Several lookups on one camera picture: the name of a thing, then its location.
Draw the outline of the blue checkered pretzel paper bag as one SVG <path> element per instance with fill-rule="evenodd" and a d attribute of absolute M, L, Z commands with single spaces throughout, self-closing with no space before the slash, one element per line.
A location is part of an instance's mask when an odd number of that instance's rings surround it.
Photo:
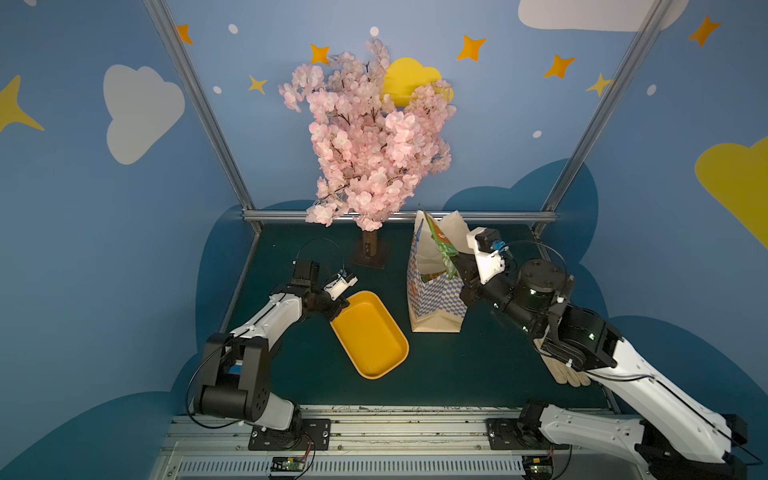
<path fill-rule="evenodd" d="M 416 215 L 406 273 L 406 293 L 411 330 L 415 333 L 459 333 L 467 306 L 459 297 L 463 282 L 459 275 L 443 275 L 428 283 L 423 274 L 442 272 L 430 231 L 419 211 Z"/>

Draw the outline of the green condiment packet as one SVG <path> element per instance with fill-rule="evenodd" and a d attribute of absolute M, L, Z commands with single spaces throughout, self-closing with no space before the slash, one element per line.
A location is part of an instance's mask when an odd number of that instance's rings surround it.
<path fill-rule="evenodd" d="M 443 272 L 437 272 L 437 273 L 432 273 L 432 274 L 423 274 L 423 275 L 420 276 L 420 278 L 421 278 L 422 282 L 428 283 L 428 282 L 430 282 L 432 280 L 435 280 L 435 279 L 441 277 L 442 275 L 443 275 Z"/>
<path fill-rule="evenodd" d="M 424 216 L 424 222 L 429 228 L 432 241 L 435 244 L 435 248 L 442 262 L 442 272 L 448 279 L 453 279 L 457 275 L 457 269 L 453 263 L 453 258 L 458 255 L 458 250 L 448 239 L 447 235 L 440 229 L 433 216 L 425 211 L 421 211 L 421 213 Z"/>

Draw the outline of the yellow plastic tray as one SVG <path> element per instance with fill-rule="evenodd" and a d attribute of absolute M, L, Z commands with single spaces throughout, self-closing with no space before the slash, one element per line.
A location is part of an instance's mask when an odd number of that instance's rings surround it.
<path fill-rule="evenodd" d="M 360 291 L 348 302 L 330 326 L 357 372 L 379 379 L 405 361 L 408 340 L 375 293 Z"/>

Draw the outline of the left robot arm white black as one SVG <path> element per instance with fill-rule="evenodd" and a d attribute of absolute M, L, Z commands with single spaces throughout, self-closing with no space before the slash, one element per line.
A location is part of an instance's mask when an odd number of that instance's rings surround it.
<path fill-rule="evenodd" d="M 287 330 L 309 313 L 332 321 L 349 306 L 344 297 L 358 278 L 341 269 L 331 280 L 319 280 L 320 265 L 296 260 L 291 279 L 275 287 L 267 303 L 251 319 L 205 342 L 203 358 L 185 394 L 185 413 L 248 422 L 271 433 L 302 435 L 299 407 L 271 391 L 273 349 Z"/>

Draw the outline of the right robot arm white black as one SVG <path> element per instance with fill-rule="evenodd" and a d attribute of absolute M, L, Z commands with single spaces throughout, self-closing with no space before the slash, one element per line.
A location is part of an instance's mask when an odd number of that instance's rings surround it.
<path fill-rule="evenodd" d="M 528 404 L 518 424 L 552 444 L 579 446 L 634 463 L 653 479 L 744 479 L 747 465 L 733 452 L 747 440 L 746 422 L 714 412 L 654 368 L 596 312 L 573 305 L 573 278 L 558 265 L 533 259 L 510 278 L 497 252 L 451 259 L 464 286 L 462 300 L 486 300 L 541 341 L 545 358 L 600 383 L 624 400 L 633 418 L 570 412 Z"/>

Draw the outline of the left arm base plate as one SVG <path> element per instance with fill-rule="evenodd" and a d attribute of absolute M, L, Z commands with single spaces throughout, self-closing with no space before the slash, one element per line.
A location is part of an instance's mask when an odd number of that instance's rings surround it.
<path fill-rule="evenodd" d="M 248 442 L 249 451 L 327 451 L 331 436 L 332 421 L 323 419 L 302 419 L 288 430 L 274 430 L 255 426 Z"/>

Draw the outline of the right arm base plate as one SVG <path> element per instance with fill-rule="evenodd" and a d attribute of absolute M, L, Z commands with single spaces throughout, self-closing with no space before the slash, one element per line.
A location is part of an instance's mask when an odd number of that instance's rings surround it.
<path fill-rule="evenodd" d="M 565 444 L 550 442 L 538 430 L 520 426 L 516 418 L 488 418 L 485 426 L 490 449 L 494 451 L 569 449 Z"/>

